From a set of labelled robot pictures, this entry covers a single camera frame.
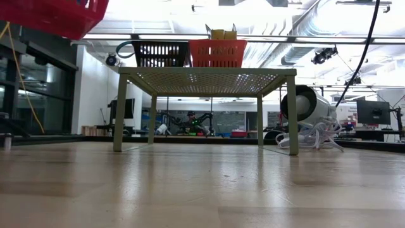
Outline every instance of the plastic basket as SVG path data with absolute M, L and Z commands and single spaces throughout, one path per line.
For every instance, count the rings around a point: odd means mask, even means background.
M 189 41 L 193 67 L 242 67 L 247 41 Z
M 0 20 L 79 40 L 104 17 L 108 0 L 0 0 Z
M 132 41 L 138 67 L 183 67 L 189 60 L 187 42 Z

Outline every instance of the yellow box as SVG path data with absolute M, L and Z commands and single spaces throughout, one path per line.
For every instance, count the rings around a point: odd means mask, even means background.
M 211 39 L 223 39 L 223 29 L 213 29 L 211 30 Z
M 236 40 L 236 31 L 225 31 L 225 35 L 223 36 L 223 39 L 230 39 L 230 40 Z

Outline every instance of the red container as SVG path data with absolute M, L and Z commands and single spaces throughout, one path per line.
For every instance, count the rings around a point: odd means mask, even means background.
M 0 20 L 79 40 L 104 17 L 108 0 L 0 0 Z
M 189 41 L 193 67 L 242 67 L 247 41 Z

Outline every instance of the yellow cable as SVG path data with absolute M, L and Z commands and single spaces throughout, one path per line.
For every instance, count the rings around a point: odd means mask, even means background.
M 13 38 L 11 38 L 11 30 L 10 30 L 9 22 L 7 22 L 6 27 L 7 27 L 8 35 L 9 35 L 10 42 L 11 42 L 11 48 L 13 50 L 15 65 L 17 66 L 17 72 L 18 72 L 18 75 L 20 76 L 20 81 L 21 81 L 21 85 L 23 85 L 23 89 L 25 91 L 25 96 L 27 97 L 28 104 L 31 107 L 32 114 L 34 114 L 34 118 L 37 121 L 37 123 L 39 124 L 40 130 L 42 131 L 43 134 L 45 134 L 44 128 L 42 127 L 42 124 L 39 121 L 37 114 L 35 113 L 34 107 L 31 104 L 30 97 L 28 96 L 27 90 L 25 89 L 24 80 L 23 80 L 23 77 L 21 76 L 20 66 L 18 65 L 17 55 L 15 54 L 15 50 L 14 50 Z
M 4 26 L 3 31 L 0 34 L 0 39 L 3 37 L 4 33 L 7 31 L 7 28 L 10 26 L 10 22 L 7 22 L 6 26 Z

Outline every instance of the perforated table top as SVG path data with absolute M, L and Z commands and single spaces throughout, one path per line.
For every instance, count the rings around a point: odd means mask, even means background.
M 121 67 L 121 75 L 148 94 L 158 96 L 257 97 L 294 77 L 295 69 Z

